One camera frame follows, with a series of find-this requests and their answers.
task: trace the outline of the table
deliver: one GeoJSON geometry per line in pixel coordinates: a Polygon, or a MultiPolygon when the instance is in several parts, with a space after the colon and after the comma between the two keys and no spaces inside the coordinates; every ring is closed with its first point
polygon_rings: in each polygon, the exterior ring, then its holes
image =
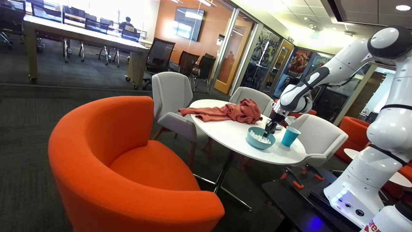
{"type": "MultiPolygon", "coordinates": [[[[351,159],[354,160],[359,152],[351,148],[345,148],[343,152],[351,159]]],[[[399,171],[396,171],[393,175],[391,175],[391,178],[388,179],[388,182],[392,182],[397,186],[402,186],[406,188],[412,188],[412,183],[410,180],[408,180],[404,175],[401,175],[399,171]]]]}
{"type": "Polygon", "coordinates": [[[63,25],[59,22],[37,18],[33,16],[25,16],[23,19],[24,35],[25,35],[25,50],[28,55],[28,76],[30,83],[37,81],[37,53],[36,53],[36,31],[48,32],[59,35],[66,39],[92,41],[105,46],[114,46],[117,49],[130,50],[130,63],[127,66],[127,76],[137,89],[142,85],[142,75],[145,71],[145,58],[148,48],[140,43],[124,40],[119,36],[104,35],[95,31],[74,27],[70,25],[63,25]]]}
{"type": "Polygon", "coordinates": [[[336,177],[324,169],[317,169],[324,177],[321,182],[311,175],[301,175],[303,190],[296,190],[285,180],[266,182],[261,187],[271,202],[284,215],[276,231],[316,231],[316,232],[351,232],[359,228],[339,215],[334,209],[312,197],[312,192],[321,190],[332,183],[336,177]]]}
{"type": "MultiPolygon", "coordinates": [[[[222,107],[227,102],[217,101],[217,99],[199,99],[190,104],[193,108],[204,108],[204,107],[222,107]]],[[[267,122],[267,117],[261,115],[262,120],[257,121],[254,125],[248,124],[240,124],[231,120],[225,121],[208,121],[203,122],[202,120],[196,119],[195,115],[190,115],[193,122],[203,130],[211,139],[220,143],[221,146],[226,147],[227,150],[239,153],[242,156],[245,156],[248,159],[253,159],[261,162],[266,164],[275,164],[275,165],[294,165],[303,160],[306,156],[305,147],[301,144],[298,139],[296,139],[289,148],[285,148],[280,146],[281,137],[285,132],[284,128],[280,128],[280,130],[275,130],[274,138],[275,143],[269,147],[267,150],[260,151],[253,148],[245,142],[247,130],[249,126],[260,126],[265,128],[265,124],[267,122]]],[[[217,192],[222,190],[229,196],[235,199],[238,202],[240,202],[243,206],[245,206],[248,210],[251,208],[238,199],[235,195],[221,187],[221,182],[224,179],[224,175],[227,171],[227,168],[230,166],[233,155],[229,153],[217,179],[214,182],[204,179],[202,177],[198,177],[200,180],[204,180],[207,183],[211,183],[214,186],[213,192],[217,192]]]]}

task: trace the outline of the teal bowl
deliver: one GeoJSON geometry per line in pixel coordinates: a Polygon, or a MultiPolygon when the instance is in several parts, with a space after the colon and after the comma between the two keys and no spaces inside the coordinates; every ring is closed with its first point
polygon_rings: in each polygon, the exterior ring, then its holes
{"type": "Polygon", "coordinates": [[[267,147],[272,146],[274,137],[272,134],[269,134],[266,138],[262,137],[262,133],[265,130],[261,128],[252,126],[247,132],[245,141],[248,144],[257,150],[266,150],[267,147]]]}

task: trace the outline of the floor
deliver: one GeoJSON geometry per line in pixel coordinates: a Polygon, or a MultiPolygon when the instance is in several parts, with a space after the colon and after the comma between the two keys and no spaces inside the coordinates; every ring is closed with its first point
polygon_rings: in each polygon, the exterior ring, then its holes
{"type": "MultiPolygon", "coordinates": [[[[124,81],[126,55],[122,64],[104,66],[96,59],[99,48],[86,45],[86,61],[72,55],[63,62],[60,43],[43,40],[43,52],[38,54],[38,80],[29,84],[24,46],[12,37],[12,49],[0,44],[0,228],[1,231],[70,231],[59,200],[46,157],[47,138],[55,122],[72,108],[86,102],[111,95],[150,95],[149,90],[132,90],[124,81]]],[[[75,54],[77,41],[72,41],[75,54]]],[[[227,99],[216,92],[205,93],[199,86],[194,99],[227,99]]],[[[184,161],[189,146],[171,133],[159,141],[172,148],[184,161]]],[[[226,150],[212,143],[211,152],[198,148],[193,173],[216,178],[226,157],[226,150]]],[[[279,178],[281,166],[249,162],[239,168],[235,155],[224,186],[238,193],[252,206],[244,210],[236,202],[221,196],[225,217],[216,232],[269,232],[281,222],[281,214],[261,191],[261,183],[279,178]]],[[[332,159],[327,168],[342,168],[332,159]]]]}

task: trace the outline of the cup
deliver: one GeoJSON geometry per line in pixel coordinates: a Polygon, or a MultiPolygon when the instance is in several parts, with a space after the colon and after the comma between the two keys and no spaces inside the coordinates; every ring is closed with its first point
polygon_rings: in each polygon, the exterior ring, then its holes
{"type": "Polygon", "coordinates": [[[293,143],[293,141],[299,135],[299,132],[296,128],[287,128],[283,138],[281,138],[281,144],[284,147],[290,147],[290,144],[293,143]]]}

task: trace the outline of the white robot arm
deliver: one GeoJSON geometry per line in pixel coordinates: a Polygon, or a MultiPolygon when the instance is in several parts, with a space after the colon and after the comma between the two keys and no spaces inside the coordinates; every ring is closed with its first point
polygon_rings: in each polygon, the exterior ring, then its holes
{"type": "Polygon", "coordinates": [[[311,108],[310,90],[323,84],[343,83],[368,62],[393,63],[396,74],[386,104],[375,121],[369,125],[366,137],[370,146],[327,188],[329,205],[359,228],[368,226],[412,231],[412,215],[381,222],[383,204],[379,188],[402,165],[412,160],[412,36],[404,28],[387,27],[375,32],[368,41],[357,40],[338,52],[315,72],[301,77],[297,85],[288,85],[270,116],[266,133],[281,122],[288,112],[306,112],[311,108]]]}

